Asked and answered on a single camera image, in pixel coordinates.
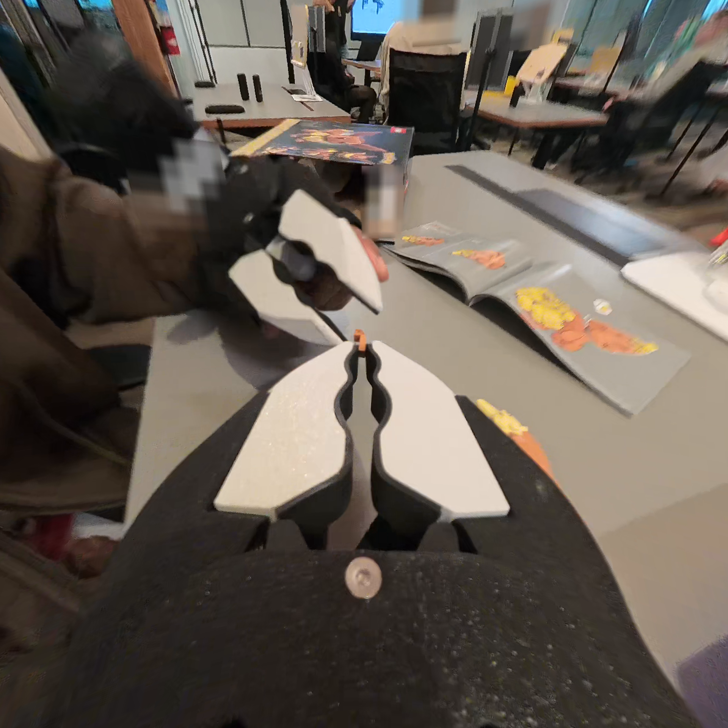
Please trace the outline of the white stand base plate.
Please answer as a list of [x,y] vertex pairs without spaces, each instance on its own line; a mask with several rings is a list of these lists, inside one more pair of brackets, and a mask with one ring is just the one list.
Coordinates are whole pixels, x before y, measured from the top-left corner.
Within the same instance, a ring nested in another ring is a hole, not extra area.
[[631,285],[727,342],[727,243],[713,252],[671,253],[626,264]]

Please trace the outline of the person's left hand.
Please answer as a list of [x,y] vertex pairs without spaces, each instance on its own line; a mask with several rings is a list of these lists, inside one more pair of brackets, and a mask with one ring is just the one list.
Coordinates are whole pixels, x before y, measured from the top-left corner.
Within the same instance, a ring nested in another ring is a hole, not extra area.
[[353,227],[353,231],[358,236],[359,242],[365,250],[369,261],[377,274],[378,281],[380,283],[387,282],[387,280],[389,279],[389,270],[377,244],[375,244],[375,242],[372,241],[366,234],[364,234],[362,230],[357,226]]

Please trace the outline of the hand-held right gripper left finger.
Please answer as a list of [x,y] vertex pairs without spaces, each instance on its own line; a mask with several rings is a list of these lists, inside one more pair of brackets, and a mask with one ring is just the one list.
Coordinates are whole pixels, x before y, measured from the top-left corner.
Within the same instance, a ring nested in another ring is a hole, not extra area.
[[343,342],[268,391],[214,498],[218,512],[276,521],[328,487],[351,485],[347,420],[356,359],[356,345]]

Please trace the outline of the grey instruction booklet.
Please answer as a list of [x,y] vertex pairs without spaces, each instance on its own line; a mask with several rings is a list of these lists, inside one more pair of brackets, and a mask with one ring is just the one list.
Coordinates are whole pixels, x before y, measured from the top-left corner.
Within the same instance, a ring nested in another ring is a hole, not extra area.
[[461,303],[495,314],[547,358],[629,416],[640,413],[689,361],[605,298],[572,266],[538,260],[519,240],[489,242],[439,222],[403,232],[388,249],[442,281]]

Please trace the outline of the bright monitor screen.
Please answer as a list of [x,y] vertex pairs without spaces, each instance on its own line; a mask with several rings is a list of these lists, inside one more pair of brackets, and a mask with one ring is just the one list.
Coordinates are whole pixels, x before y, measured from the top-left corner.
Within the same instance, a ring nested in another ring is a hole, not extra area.
[[406,1],[354,1],[350,11],[350,37],[367,40],[385,36],[390,28],[405,18]]

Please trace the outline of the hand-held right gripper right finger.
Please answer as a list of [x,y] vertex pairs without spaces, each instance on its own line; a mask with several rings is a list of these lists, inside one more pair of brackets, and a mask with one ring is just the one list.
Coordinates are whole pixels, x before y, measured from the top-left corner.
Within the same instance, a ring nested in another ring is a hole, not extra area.
[[450,523],[510,512],[448,385],[382,341],[368,345],[368,380],[377,421],[372,497],[383,519]]

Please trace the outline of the wood-edged office table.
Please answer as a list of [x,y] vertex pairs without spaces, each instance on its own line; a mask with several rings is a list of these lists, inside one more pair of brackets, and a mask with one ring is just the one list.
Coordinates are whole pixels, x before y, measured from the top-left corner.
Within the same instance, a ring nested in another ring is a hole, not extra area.
[[532,158],[532,167],[538,170],[543,170],[549,163],[555,138],[570,132],[579,137],[588,130],[601,129],[608,122],[606,114],[574,105],[520,100],[513,107],[504,95],[485,97],[478,103],[476,97],[474,93],[466,93],[465,108],[477,111],[483,121],[512,132],[508,155],[511,155],[522,132],[541,134],[540,144]]
[[[263,100],[258,102],[252,82],[248,83],[250,98],[244,100],[237,83],[220,84],[210,88],[196,88],[192,96],[191,113],[201,126],[214,130],[222,124],[225,130],[244,130],[275,127],[287,119],[350,123],[350,113],[323,100],[299,102],[281,85],[262,82]],[[242,112],[235,114],[208,114],[212,105],[240,105]]]

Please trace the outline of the printed cardboard toy box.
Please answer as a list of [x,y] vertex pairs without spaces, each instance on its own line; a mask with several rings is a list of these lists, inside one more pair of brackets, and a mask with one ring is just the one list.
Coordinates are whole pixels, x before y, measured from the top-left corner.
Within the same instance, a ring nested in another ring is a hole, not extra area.
[[413,142],[411,127],[289,118],[235,149],[230,157],[286,157],[376,168],[386,182],[401,177],[406,191]]

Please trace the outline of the black office chair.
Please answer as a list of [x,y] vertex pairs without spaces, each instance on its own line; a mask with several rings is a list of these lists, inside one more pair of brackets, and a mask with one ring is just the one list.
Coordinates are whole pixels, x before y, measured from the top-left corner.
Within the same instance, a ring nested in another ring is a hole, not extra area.
[[414,131],[413,154],[457,151],[468,53],[389,50],[386,123]]

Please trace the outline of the orange brick claw model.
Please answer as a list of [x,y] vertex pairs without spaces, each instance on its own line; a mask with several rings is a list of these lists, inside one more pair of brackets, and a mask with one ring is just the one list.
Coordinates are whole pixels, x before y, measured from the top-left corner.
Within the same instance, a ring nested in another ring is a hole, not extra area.
[[513,441],[554,483],[558,483],[545,450],[526,425],[505,409],[497,408],[482,398],[478,399],[475,404],[479,411]]

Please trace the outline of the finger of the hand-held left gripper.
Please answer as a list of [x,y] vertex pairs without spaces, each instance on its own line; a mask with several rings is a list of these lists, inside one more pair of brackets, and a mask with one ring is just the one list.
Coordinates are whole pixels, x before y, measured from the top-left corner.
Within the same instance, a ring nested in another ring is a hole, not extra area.
[[229,278],[263,322],[311,344],[340,344],[341,333],[298,298],[293,286],[278,277],[274,263],[267,252],[257,250],[238,259]]
[[371,311],[382,310],[378,272],[358,232],[304,190],[296,190],[282,206],[278,261],[299,282],[328,270]]

